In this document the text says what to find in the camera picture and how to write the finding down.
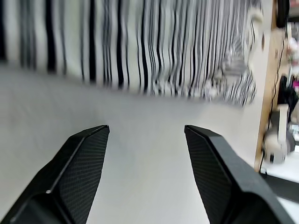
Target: pink object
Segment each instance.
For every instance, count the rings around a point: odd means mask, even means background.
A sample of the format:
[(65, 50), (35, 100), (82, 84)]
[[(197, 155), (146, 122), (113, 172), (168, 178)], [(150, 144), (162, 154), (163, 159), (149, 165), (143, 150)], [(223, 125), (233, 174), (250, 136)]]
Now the pink object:
[(294, 81), (293, 82), (293, 88), (298, 88), (299, 87), (299, 81)]

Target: carbon fiber texture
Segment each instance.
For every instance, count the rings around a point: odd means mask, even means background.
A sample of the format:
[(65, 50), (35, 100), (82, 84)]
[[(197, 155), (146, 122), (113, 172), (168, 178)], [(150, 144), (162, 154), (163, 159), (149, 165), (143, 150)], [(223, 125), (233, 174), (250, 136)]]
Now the carbon fiber texture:
[(186, 133), (195, 182), (211, 224), (220, 224), (231, 198), (231, 181), (205, 138)]
[(61, 200), (75, 224), (85, 224), (97, 191), (109, 129), (87, 137), (58, 183)]

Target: striped curtain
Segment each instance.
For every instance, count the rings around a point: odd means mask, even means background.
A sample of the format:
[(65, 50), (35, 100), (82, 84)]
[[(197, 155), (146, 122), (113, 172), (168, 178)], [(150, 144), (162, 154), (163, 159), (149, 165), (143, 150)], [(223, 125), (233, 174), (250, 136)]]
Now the striped curtain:
[(260, 0), (0, 0), (0, 60), (145, 95), (252, 102)]

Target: black cable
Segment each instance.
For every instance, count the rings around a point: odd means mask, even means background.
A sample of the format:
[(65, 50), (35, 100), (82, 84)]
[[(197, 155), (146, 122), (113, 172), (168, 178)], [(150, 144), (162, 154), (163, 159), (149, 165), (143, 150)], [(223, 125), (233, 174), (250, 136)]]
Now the black cable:
[[(285, 50), (285, 39), (282, 41), (282, 50), (281, 50), (281, 53), (280, 53), (280, 58), (279, 58), (278, 67), (277, 67), (277, 73), (276, 73), (274, 85), (273, 85), (273, 88), (272, 88), (271, 110), (270, 110), (269, 117), (268, 117), (268, 127), (267, 127), (267, 130), (269, 130), (269, 128), (270, 128), (270, 119), (271, 119), (271, 113), (272, 113), (272, 110), (273, 110), (273, 101), (274, 101), (274, 98), (275, 98), (276, 93), (277, 93), (276, 85), (277, 85), (278, 79), (279, 79), (279, 70), (280, 70), (280, 67), (281, 67), (281, 60), (282, 60), (282, 55), (284, 53), (284, 50)], [(265, 157), (265, 149), (263, 147), (262, 161), (261, 161), (261, 164), (260, 164), (260, 168), (258, 170), (259, 173), (261, 173), (262, 164), (263, 164), (263, 158), (264, 157)]]

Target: fabric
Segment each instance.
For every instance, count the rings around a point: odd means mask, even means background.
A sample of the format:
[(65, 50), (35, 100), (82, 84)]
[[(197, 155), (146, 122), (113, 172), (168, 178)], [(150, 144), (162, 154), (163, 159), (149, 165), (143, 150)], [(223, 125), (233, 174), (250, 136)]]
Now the fabric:
[(251, 9), (260, 0), (0, 0), (0, 59), (122, 91), (245, 105), (256, 92)]

